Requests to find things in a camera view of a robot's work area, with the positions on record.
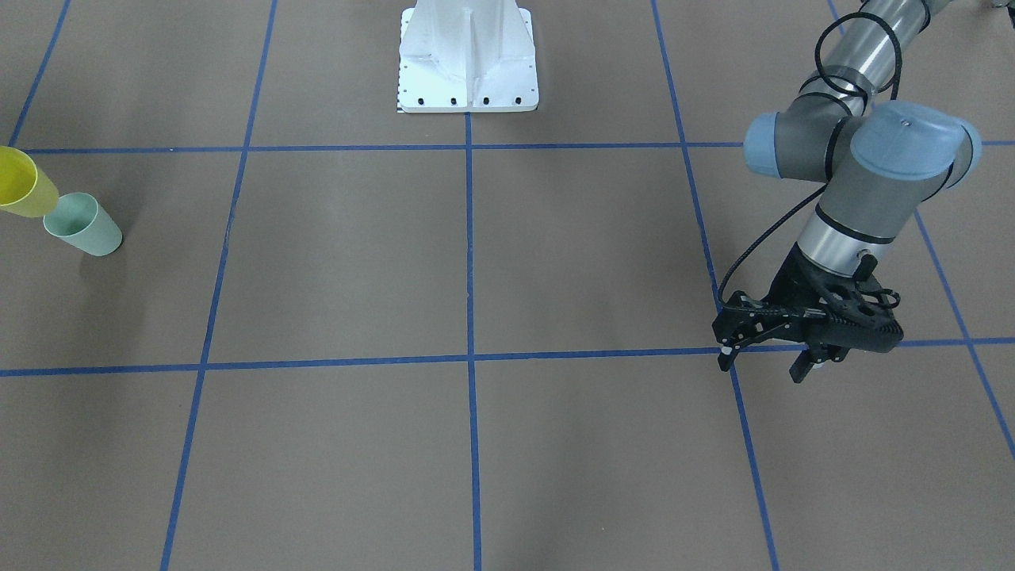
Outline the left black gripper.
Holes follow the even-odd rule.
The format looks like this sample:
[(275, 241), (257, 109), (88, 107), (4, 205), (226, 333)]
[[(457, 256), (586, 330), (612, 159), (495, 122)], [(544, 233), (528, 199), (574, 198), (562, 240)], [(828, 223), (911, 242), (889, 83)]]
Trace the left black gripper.
[(862, 251), (856, 271), (840, 276), (794, 245), (762, 300), (735, 290), (721, 303), (710, 323), (720, 346), (718, 368), (730, 371), (743, 348), (769, 339), (801, 341), (804, 348), (789, 368), (795, 384), (824, 362), (845, 360), (849, 348), (888, 353), (904, 337), (893, 314), (902, 297), (877, 281), (878, 262)]

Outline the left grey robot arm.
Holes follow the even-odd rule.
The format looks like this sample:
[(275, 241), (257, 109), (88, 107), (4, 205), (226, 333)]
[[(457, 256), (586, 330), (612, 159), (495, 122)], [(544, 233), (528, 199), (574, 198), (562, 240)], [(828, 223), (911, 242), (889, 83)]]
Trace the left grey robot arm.
[(945, 8), (943, 1), (864, 1), (842, 16), (833, 50), (814, 48), (814, 72), (789, 108), (764, 113), (745, 134), (751, 172), (818, 183), (793, 208), (814, 206), (764, 297), (726, 295), (713, 322), (718, 366), (746, 347), (777, 339), (802, 344), (790, 368), (800, 383), (849, 351), (888, 353), (903, 340), (893, 311), (902, 298), (876, 267), (921, 203), (978, 166), (971, 123), (898, 98), (902, 56)]

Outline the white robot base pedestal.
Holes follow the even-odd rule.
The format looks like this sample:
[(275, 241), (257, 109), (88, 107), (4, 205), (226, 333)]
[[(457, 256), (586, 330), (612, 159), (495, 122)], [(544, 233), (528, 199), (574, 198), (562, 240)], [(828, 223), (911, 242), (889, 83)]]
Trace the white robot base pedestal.
[(540, 101), (532, 13), (515, 1), (417, 1), (402, 11), (400, 113), (525, 113)]

